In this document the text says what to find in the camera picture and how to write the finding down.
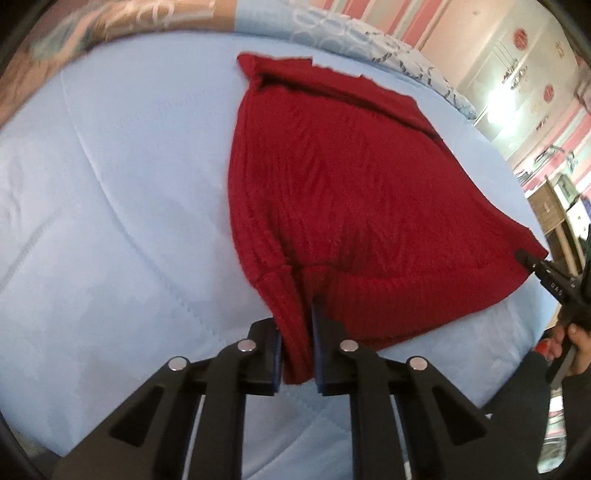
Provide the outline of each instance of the patterned blanket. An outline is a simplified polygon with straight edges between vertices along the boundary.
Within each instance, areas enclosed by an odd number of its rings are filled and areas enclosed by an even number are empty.
[[[470,102],[417,50],[360,20],[297,0],[127,0],[86,5],[21,49],[0,79],[0,127],[67,63],[129,35],[218,30],[280,38],[379,64],[433,89],[468,119]]]

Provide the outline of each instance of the wooden cabinet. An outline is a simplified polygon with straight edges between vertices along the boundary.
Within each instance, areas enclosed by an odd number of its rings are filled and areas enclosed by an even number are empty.
[[[585,259],[583,248],[550,182],[544,182],[528,200],[548,241],[553,261],[566,275],[580,275]]]
[[[537,189],[528,200],[544,235],[547,235],[564,221],[566,217],[564,209],[548,182],[545,182]]]

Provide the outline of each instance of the red knit beanie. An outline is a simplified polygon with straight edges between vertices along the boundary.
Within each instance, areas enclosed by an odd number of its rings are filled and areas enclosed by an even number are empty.
[[[310,59],[238,61],[250,86],[229,166],[232,235],[283,335],[287,381],[311,378],[314,296],[384,348],[507,297],[528,277],[515,250],[547,255],[413,98]]]

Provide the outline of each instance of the bed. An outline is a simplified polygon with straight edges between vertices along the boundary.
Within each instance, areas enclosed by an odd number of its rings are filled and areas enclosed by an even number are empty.
[[[214,356],[269,316],[229,226],[242,51],[312,57],[413,96],[483,194],[546,245],[465,105],[379,62],[277,36],[176,31],[98,46],[0,130],[0,408],[47,448],[67,453],[168,358]],[[555,306],[530,277],[497,305],[382,355],[425,356],[481,406]],[[313,382],[249,398],[244,478],[351,478],[348,408]]]

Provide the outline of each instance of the light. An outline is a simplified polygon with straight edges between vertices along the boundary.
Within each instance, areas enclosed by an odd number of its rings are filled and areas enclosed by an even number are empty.
[[[562,403],[562,395],[558,395],[557,397],[552,397],[550,399],[550,411],[562,411],[564,410],[564,406]]]
[[[488,121],[495,125],[506,125],[515,116],[515,95],[503,86],[488,97]]]

